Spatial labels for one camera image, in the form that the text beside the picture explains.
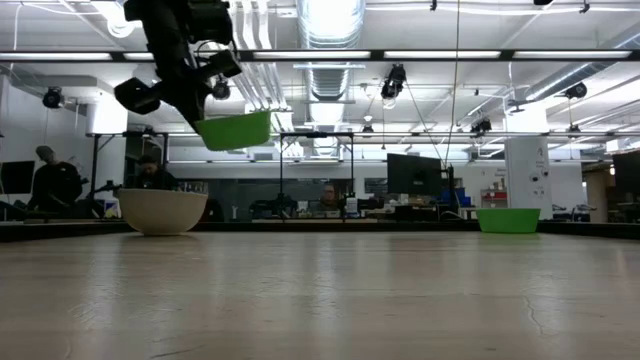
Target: ceiling pipe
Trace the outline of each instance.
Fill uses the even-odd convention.
[[[255,49],[255,41],[253,40],[253,14],[252,14],[252,6],[251,1],[242,1],[242,15],[243,15],[243,24],[244,27],[242,29],[242,39],[245,42],[245,48],[253,48]],[[245,73],[245,78],[247,82],[249,82],[256,95],[258,96],[258,101],[260,102],[260,110],[268,110],[270,108],[269,101],[262,90],[262,84],[260,84],[260,80],[258,78],[259,71],[257,70],[257,66],[259,64],[248,64],[241,63],[242,72]]]
[[[365,0],[297,0],[296,4],[302,48],[352,49],[357,46],[364,24]],[[306,71],[310,97],[316,100],[339,101],[348,89],[350,70]],[[311,104],[309,114],[313,122],[336,130],[344,108],[344,104],[336,103]],[[319,155],[333,154],[337,144],[336,141],[327,148],[325,139],[314,140]]]
[[[71,4],[69,4],[66,0],[58,0],[58,2],[60,3],[60,5],[62,5],[65,8],[67,8],[67,10],[69,10],[72,13],[74,13],[76,15],[76,17],[78,17],[78,19],[80,19],[80,21],[82,21],[83,23],[87,24],[87,26],[89,26],[91,28],[91,30],[93,30],[96,34],[98,34],[104,41],[109,43],[109,45],[113,46],[114,48],[116,48],[118,50],[124,50],[124,47],[122,45],[120,45],[117,42],[115,42],[111,38],[111,36],[107,35],[104,31],[100,30],[100,28],[98,28],[93,22],[91,22],[91,20],[87,19],[84,15],[79,14],[78,11],[76,10],[76,8],[71,6]]]
[[[232,19],[235,20],[237,16],[238,7],[236,6],[234,1],[230,2],[229,5],[230,5],[229,12],[231,13]],[[236,21],[232,21],[232,27],[233,27],[233,34],[237,36],[238,29],[236,26]],[[216,44],[216,47],[218,49],[222,48],[219,44]],[[209,43],[209,48],[214,49],[211,43]],[[255,91],[253,91],[251,84],[249,84],[249,81],[247,80],[247,76],[245,73],[240,73],[234,76],[231,79],[231,81],[236,85],[236,87],[238,88],[238,91],[240,91],[240,94],[242,94],[242,97],[244,97],[245,101],[250,103],[250,106],[252,107],[251,110],[255,111],[257,109],[260,109],[261,103],[258,100],[257,94],[255,93]]]
[[[640,48],[640,23],[632,26],[626,31],[622,32],[613,39],[605,42],[600,47],[601,49],[638,49]],[[590,62],[586,64],[576,65],[570,64],[548,76],[544,80],[530,86],[524,90],[522,98],[517,99],[516,102],[520,104],[528,102],[536,102],[546,99],[549,96],[555,95],[563,90],[570,88],[571,86],[584,81],[585,79],[604,71],[611,66],[617,64],[616,62]],[[513,91],[507,90],[505,95],[508,96]],[[481,107],[475,109],[473,113],[481,112],[483,114],[489,114],[503,106],[503,100],[491,99],[487,101]]]
[[[242,37],[244,39],[245,44],[249,49],[260,49],[260,47],[256,44],[254,35],[253,35],[253,4],[251,0],[242,0],[242,11],[244,13],[244,27],[242,28]],[[268,108],[271,109],[276,105],[276,92],[274,89],[274,85],[271,83],[271,78],[267,74],[267,70],[265,69],[265,65],[251,64],[252,69],[260,75],[260,79],[264,82],[265,88],[267,89],[267,93],[269,94],[270,104]]]
[[[267,8],[267,0],[258,0],[258,40],[263,49],[272,49],[271,40],[269,39],[269,12]],[[278,107],[282,110],[288,108],[287,99],[285,98],[284,91],[282,89],[282,82],[280,81],[280,75],[275,63],[264,64],[267,79],[273,86],[276,98],[274,101],[278,102]]]

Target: black metal stand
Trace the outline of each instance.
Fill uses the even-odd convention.
[[[93,135],[93,157],[91,159],[91,192],[89,199],[93,200],[96,191],[96,176],[98,173],[98,152],[100,151],[100,134]]]
[[[94,193],[96,190],[96,177],[98,172],[98,154],[100,150],[102,150],[105,145],[113,138],[121,136],[124,138],[128,137],[158,137],[162,136],[164,138],[164,149],[162,149],[162,166],[166,166],[169,162],[169,133],[156,133],[150,131],[126,131],[123,133],[115,133],[115,134],[87,134],[88,137],[93,137],[93,158],[91,160],[91,192],[89,193],[89,198],[91,200],[94,199]],[[100,138],[103,136],[109,136],[107,142],[100,146]]]
[[[164,137],[163,148],[162,148],[162,167],[166,168],[167,163],[169,162],[169,134],[162,134]]]
[[[323,139],[328,137],[348,137],[351,139],[351,193],[355,195],[355,166],[354,166],[354,134],[352,132],[291,132],[280,133],[280,194],[278,198],[284,200],[284,159],[283,154],[287,149],[284,147],[284,139],[288,137],[304,137],[307,139]],[[280,212],[280,218],[282,222],[285,221],[284,215],[282,215],[282,209],[278,209]]]

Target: person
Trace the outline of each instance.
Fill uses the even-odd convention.
[[[27,210],[61,213],[70,210],[82,194],[82,179],[75,166],[57,159],[49,146],[38,146],[36,154],[45,164],[33,179],[33,195]]]
[[[340,210],[336,196],[336,188],[331,184],[326,184],[320,197],[320,201],[313,206],[314,211],[337,211]]]
[[[152,156],[141,156],[138,164],[141,171],[135,181],[137,189],[178,190],[178,180],[162,168]]]

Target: black monitor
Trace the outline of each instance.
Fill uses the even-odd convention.
[[[387,191],[390,194],[440,196],[441,169],[439,159],[387,154]]]
[[[613,155],[616,169],[616,188],[631,193],[640,193],[640,151]]]
[[[30,194],[35,161],[16,161],[0,164],[2,188],[0,194]]]

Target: fluorescent light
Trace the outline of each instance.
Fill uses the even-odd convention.
[[[368,59],[371,56],[369,51],[257,51],[253,57],[258,60],[327,60],[327,59]]]
[[[631,51],[605,50],[605,51],[516,51],[514,59],[574,59],[574,58],[615,58],[624,59],[631,55]]]
[[[175,160],[169,161],[170,164],[206,164],[206,160]]]
[[[477,50],[461,50],[461,51],[385,51],[385,59],[460,59],[468,58],[484,58],[496,59],[500,56],[500,51],[477,51]]]
[[[364,64],[293,64],[296,70],[349,70],[365,69]]]
[[[124,53],[124,58],[134,61],[153,61],[152,53]]]
[[[397,133],[382,133],[382,132],[377,132],[377,133],[363,133],[363,132],[357,132],[353,134],[354,136],[365,136],[365,137],[400,137],[400,136],[411,136],[412,133],[403,133],[403,132],[397,132]]]
[[[0,53],[0,61],[100,61],[111,60],[109,53]]]

